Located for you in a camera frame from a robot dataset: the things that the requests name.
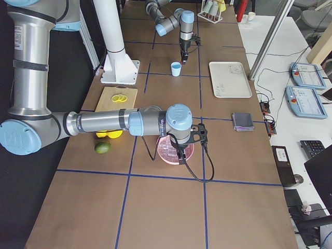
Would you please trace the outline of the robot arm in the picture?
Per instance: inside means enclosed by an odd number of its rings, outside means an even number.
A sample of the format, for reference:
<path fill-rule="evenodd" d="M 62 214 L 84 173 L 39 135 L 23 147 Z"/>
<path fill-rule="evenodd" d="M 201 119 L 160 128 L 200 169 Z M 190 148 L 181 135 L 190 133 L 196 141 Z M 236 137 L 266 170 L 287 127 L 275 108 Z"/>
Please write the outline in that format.
<path fill-rule="evenodd" d="M 155 29 L 160 37 L 179 27 L 179 46 L 181 51 L 181 64 L 186 64 L 193 38 L 193 23 L 195 14 L 191 10 L 184 10 L 178 8 L 174 13 L 166 17 L 161 12 L 160 8 L 170 3 L 171 1 L 145 1 L 146 13 L 154 20 Z"/>
<path fill-rule="evenodd" d="M 165 37 L 159 37 L 154 32 L 151 18 L 144 11 L 143 3 L 126 3 L 120 23 L 126 51 L 130 56 L 143 60 L 139 57 L 139 48 L 146 47 L 155 40 L 157 48 L 161 48 L 165 43 L 173 44 L 174 57 L 178 58 L 178 32 L 172 31 Z M 1 121 L 7 118 L 7 109 L 13 102 L 10 95 L 13 80 L 13 36 L 14 22 L 7 13 L 6 3 L 1 1 Z M 78 32 L 50 32 L 49 65 L 48 108 L 54 112 L 78 111 L 84 103 L 93 74 L 91 62 Z M 59 163 L 66 142 L 67 140 L 63 139 L 28 156 L 17 156 L 1 148 L 1 169 L 27 169 L 34 165 L 53 167 Z"/>

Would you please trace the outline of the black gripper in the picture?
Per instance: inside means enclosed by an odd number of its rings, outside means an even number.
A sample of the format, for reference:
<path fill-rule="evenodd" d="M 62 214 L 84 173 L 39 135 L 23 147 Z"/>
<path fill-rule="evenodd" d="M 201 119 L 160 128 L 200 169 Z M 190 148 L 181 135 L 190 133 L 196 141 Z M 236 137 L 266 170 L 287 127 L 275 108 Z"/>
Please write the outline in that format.
<path fill-rule="evenodd" d="M 180 49 L 181 49 L 181 63 L 184 63 L 184 61 L 187 62 L 187 60 L 188 60 L 188 49 L 191 46 L 191 40 L 180 39 L 179 40 L 179 45 L 180 45 Z"/>
<path fill-rule="evenodd" d="M 185 149 L 189 146 L 189 144 L 179 144 L 176 142 L 175 146 L 178 155 L 178 164 L 186 164 Z"/>

